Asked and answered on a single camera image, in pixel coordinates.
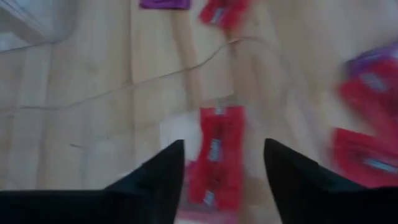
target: thin wire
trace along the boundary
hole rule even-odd
[[[95,95],[95,96],[89,97],[87,99],[71,103],[69,105],[63,105],[63,106],[17,106],[15,108],[0,108],[0,111],[2,111],[0,113],[0,116],[2,116],[2,115],[10,115],[10,114],[15,113],[18,110],[59,111],[59,110],[64,110],[64,109],[67,109],[67,108],[79,106],[79,105],[81,105],[83,103],[86,103],[88,101],[93,101],[93,100],[96,100],[98,98],[102,98],[102,97],[105,97],[105,96],[108,96],[108,95],[112,95],[114,93],[119,93],[119,92],[122,92],[122,91],[132,90],[138,85],[142,85],[144,83],[151,82],[151,81],[154,81],[154,80],[159,79],[159,78],[165,78],[165,77],[168,77],[168,76],[171,76],[171,75],[175,75],[176,73],[188,72],[190,70],[194,70],[196,68],[202,67],[202,66],[204,66],[204,64],[206,64],[211,59],[213,59],[218,54],[218,52],[220,50],[223,50],[225,47],[227,47],[229,45],[232,45],[232,44],[235,44],[235,43],[238,43],[238,42],[243,42],[243,41],[261,42],[263,44],[266,44],[267,47],[270,48],[269,44],[265,40],[262,40],[260,38],[257,38],[257,37],[237,37],[237,38],[234,38],[234,39],[228,41],[227,43],[224,43],[223,45],[219,46],[217,48],[217,50],[215,50],[208,58],[206,58],[204,61],[202,61],[199,64],[194,65],[192,67],[183,68],[183,69],[177,70],[175,72],[171,72],[171,73],[168,73],[168,74],[156,77],[156,78],[151,78],[149,80],[146,80],[146,81],[143,81],[143,82],[140,82],[140,83],[137,83],[137,84],[134,84],[134,83],[128,84],[128,85],[122,86],[120,88],[117,88],[117,89],[114,89],[114,90],[110,90],[110,91],[107,91],[105,93],[101,93],[99,95]]]
[[[145,83],[154,81],[154,80],[158,80],[160,78],[165,78],[165,77],[169,77],[171,75],[175,75],[177,73],[184,73],[184,72],[188,72],[190,70],[194,70],[196,68],[200,68],[202,66],[204,66],[207,62],[209,62],[211,59],[213,59],[218,52],[220,52],[221,50],[223,50],[224,48],[236,44],[238,42],[259,42],[262,45],[264,45],[268,50],[270,50],[273,54],[278,55],[280,62],[282,63],[283,67],[286,69],[286,73],[288,74],[289,78],[287,79],[287,86],[284,90],[285,94],[284,96],[286,97],[285,100],[282,100],[283,104],[286,104],[285,106],[287,106],[288,103],[288,95],[289,95],[289,90],[292,88],[292,85],[294,83],[299,83],[300,80],[297,80],[299,77],[298,75],[293,75],[293,71],[292,71],[292,64],[291,62],[283,55],[281,54],[277,49],[271,47],[271,45],[268,43],[268,41],[261,39],[259,37],[253,37],[253,36],[241,36],[241,37],[235,37],[231,40],[229,40],[228,42],[220,45],[208,58],[206,58],[204,61],[200,62],[199,64],[196,64],[192,67],[187,67],[187,68],[183,68],[159,77],[155,77],[155,78],[151,78],[149,80],[140,82],[140,83],[132,83],[132,84],[128,84],[125,86],[122,86],[120,88],[114,89],[114,90],[110,90],[107,91],[105,93],[101,93],[99,95],[95,95],[92,97],[89,97],[87,99],[81,100],[81,101],[77,101],[74,103],[71,103],[69,105],[63,105],[63,106],[18,106],[15,108],[0,108],[0,116],[2,115],[10,115],[10,114],[14,114],[15,112],[19,111],[19,110],[39,110],[39,111],[60,111],[60,110],[65,110],[67,108],[72,108],[75,106],[79,106],[82,105],[83,103],[87,103],[89,101],[93,101],[93,100],[97,100],[98,98],[103,98],[115,93],[120,93],[123,91],[129,91],[129,90],[133,90],[134,88],[136,88],[139,85],[143,85]],[[318,141],[316,143],[317,147],[324,147],[325,143],[324,140],[320,137],[320,132],[318,131],[316,122],[314,121],[315,116],[313,115],[313,111],[308,108],[308,103],[305,101],[305,99],[303,99],[302,97],[299,96],[299,94],[295,95],[296,96],[296,100],[299,101],[299,107],[300,109],[303,111],[303,115],[304,118],[307,122],[307,124],[309,125],[310,131],[312,132],[311,134],[315,137],[315,139]]]

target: wooden floor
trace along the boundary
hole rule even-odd
[[[189,11],[140,10],[137,2],[80,0],[69,38],[0,54],[1,188],[102,188],[175,139],[194,159],[198,108],[239,104],[248,114],[242,221],[278,223],[265,138],[329,167],[333,127],[371,131],[335,86],[345,61],[398,39],[397,1],[253,0],[228,33],[198,21],[204,0]],[[242,36],[267,44],[241,41],[202,67],[164,76]]]

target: red package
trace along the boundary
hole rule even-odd
[[[398,153],[398,68],[375,63],[339,87],[341,97],[377,131],[381,144]]]
[[[223,29],[236,27],[248,8],[249,0],[209,0],[199,18]]]
[[[244,108],[200,110],[203,140],[189,186],[189,199],[218,210],[238,211],[243,184]]]
[[[195,161],[187,161],[184,172],[184,181],[177,211],[177,223],[206,223],[206,224],[236,224],[238,212],[219,211],[204,203],[196,204],[188,200],[189,182],[195,168]]]
[[[332,150],[347,179],[369,188],[398,186],[398,155],[382,148],[378,139],[338,128]]]

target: candy wrapper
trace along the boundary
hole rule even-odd
[[[376,130],[380,144],[398,154],[398,68],[375,62],[339,87],[352,109]]]
[[[333,157],[340,174],[353,182],[369,188],[398,186],[398,155],[375,137],[338,128]]]
[[[209,0],[199,18],[204,23],[232,29],[239,24],[248,6],[249,0]]]
[[[375,63],[384,63],[398,67],[398,41],[379,49],[362,53],[359,57],[347,62],[349,77],[357,77]]]
[[[189,9],[191,0],[141,0],[143,9]]]
[[[178,219],[237,223],[243,191],[241,106],[202,108],[197,161],[186,168]]]

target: purple wrapper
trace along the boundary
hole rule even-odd
[[[143,9],[189,9],[191,0],[141,0]]]
[[[358,74],[367,69],[374,62],[385,60],[388,58],[396,58],[398,60],[398,42],[394,42],[386,47],[370,50],[362,53],[356,59],[347,62],[348,75],[350,78],[356,77]]]

